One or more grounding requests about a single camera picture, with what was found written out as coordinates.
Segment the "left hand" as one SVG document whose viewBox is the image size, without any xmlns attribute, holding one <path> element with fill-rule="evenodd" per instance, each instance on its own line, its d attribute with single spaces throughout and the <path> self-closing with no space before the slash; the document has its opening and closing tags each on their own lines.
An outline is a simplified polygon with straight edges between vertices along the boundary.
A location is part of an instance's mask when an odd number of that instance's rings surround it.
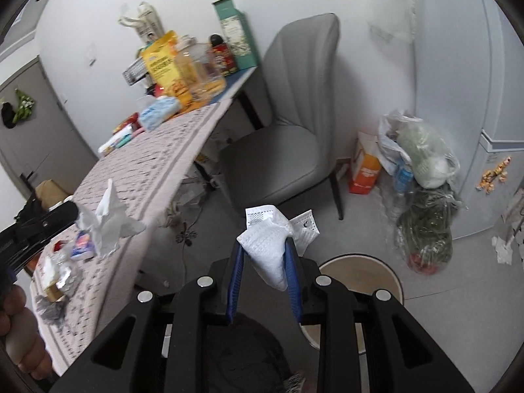
<svg viewBox="0 0 524 393">
<path fill-rule="evenodd" d="M 42 380 L 52 373 L 51 357 L 26 302 L 24 290 L 13 285 L 1 304 L 1 337 L 5 337 L 8 357 L 20 371 Z"/>
</svg>

